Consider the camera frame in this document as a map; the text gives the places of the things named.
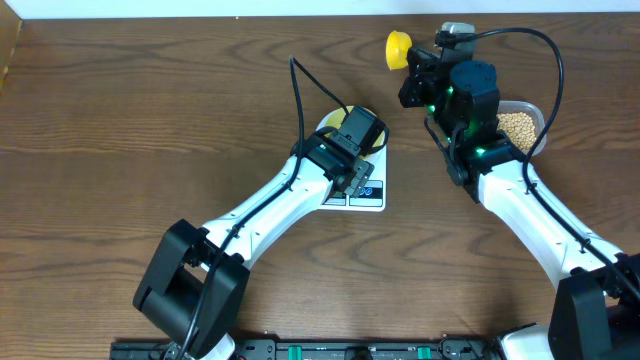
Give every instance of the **robotic arm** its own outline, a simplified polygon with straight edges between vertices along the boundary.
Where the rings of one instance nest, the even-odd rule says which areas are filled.
[[[282,170],[240,206],[201,228],[180,220],[167,230],[133,305],[174,342],[185,344],[178,358],[227,359],[233,354],[227,332],[235,325],[250,269],[291,225],[335,192],[357,198],[374,170],[370,155],[385,146],[388,134],[381,120],[355,106],[339,127],[300,139]],[[185,264],[207,270],[205,282]]]
[[[629,257],[586,227],[540,181],[529,160],[559,107],[563,68],[555,44],[532,29],[475,35],[472,25],[445,23],[439,54],[412,47],[408,35],[387,42],[391,69],[409,67],[398,97],[426,107],[425,126],[442,151],[453,183],[500,217],[541,264],[557,290],[551,324],[501,338],[509,359],[632,359],[640,351],[640,254]],[[543,38],[558,58],[559,95],[547,126],[527,155],[497,130],[500,92],[493,65],[472,60],[475,39],[505,32]],[[430,120],[447,137],[445,148]],[[605,296],[620,299],[607,308]]]

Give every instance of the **white wall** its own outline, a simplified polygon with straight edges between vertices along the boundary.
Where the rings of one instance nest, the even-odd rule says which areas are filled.
[[[6,2],[23,19],[640,11],[639,0],[6,0]]]

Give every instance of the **clear plastic container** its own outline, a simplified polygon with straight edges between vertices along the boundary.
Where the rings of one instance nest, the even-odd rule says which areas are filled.
[[[533,125],[535,126],[534,132],[536,136],[540,135],[540,132],[542,131],[542,128],[544,128],[545,124],[544,116],[542,116],[540,109],[538,109],[535,105],[525,101],[500,100],[500,104],[498,105],[498,114],[511,114],[517,112],[522,112],[531,116],[531,118],[533,119]],[[540,141],[540,144],[536,148],[536,151],[533,152],[533,155],[538,155],[542,151],[546,143],[547,135],[542,138],[542,141]]]

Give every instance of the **white panel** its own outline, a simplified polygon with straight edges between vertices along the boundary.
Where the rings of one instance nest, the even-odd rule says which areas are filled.
[[[637,0],[6,0],[23,19],[640,11]]]

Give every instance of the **wooden table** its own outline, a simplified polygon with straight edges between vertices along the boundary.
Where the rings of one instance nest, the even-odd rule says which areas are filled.
[[[216,218],[270,180],[297,136],[287,57],[391,127],[388,206],[318,211],[252,271],[240,329],[282,338],[428,338],[548,322],[554,290],[498,218],[448,178],[424,110],[396,97],[384,44],[444,21],[529,26],[566,62],[534,164],[586,224],[640,251],[640,16],[474,15],[27,21],[0,98],[3,359],[104,359],[164,337],[131,305],[168,226]],[[548,114],[557,72],[524,35],[478,43],[503,99]],[[307,129],[336,105],[300,77]]]

